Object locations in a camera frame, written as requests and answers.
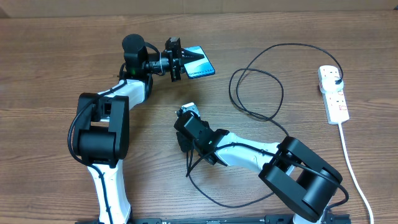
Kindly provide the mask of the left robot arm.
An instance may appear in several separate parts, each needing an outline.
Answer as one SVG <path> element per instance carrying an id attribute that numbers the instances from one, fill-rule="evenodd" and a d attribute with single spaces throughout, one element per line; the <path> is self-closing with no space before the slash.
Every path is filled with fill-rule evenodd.
<path id="1" fill-rule="evenodd" d="M 152 93 L 153 75 L 170 73 L 172 81 L 206 74 L 208 62 L 200 46 L 183 48 L 178 37 L 165 42 L 160 52 L 139 34 L 129 34 L 122 41 L 125 62 L 119 82 L 107 91 L 82 93 L 76 116 L 67 136 L 68 150 L 86 166 L 95 183 L 99 217 L 95 223 L 133 223 L 127 199 L 123 162 L 129 149 L 129 112 L 145 102 Z"/>

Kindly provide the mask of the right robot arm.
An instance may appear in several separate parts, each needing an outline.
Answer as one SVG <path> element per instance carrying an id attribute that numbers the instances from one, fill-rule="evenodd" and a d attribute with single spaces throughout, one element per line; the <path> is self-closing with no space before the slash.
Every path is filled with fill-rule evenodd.
<path id="1" fill-rule="evenodd" d="M 348 201 L 341 174 L 296 138 L 263 143 L 241 138 L 225 130 L 212 130 L 193 110 L 180 109 L 174 124 L 178 143 L 187 154 L 196 151 L 199 161 L 211 165 L 239 166 L 258 177 L 295 213 L 295 220 L 319 222 L 334 207 L 337 190 Z"/>

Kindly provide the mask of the blue Samsung smartphone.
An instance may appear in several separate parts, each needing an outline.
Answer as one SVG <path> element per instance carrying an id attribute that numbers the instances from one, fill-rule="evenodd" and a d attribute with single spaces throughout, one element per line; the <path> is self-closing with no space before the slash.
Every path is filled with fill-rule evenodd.
<path id="1" fill-rule="evenodd" d="M 193 46 L 185 48 L 185 51 L 200 54 L 203 58 L 195 60 L 184 65 L 189 79 L 201 78 L 215 74 L 215 69 L 206 56 L 201 46 Z"/>

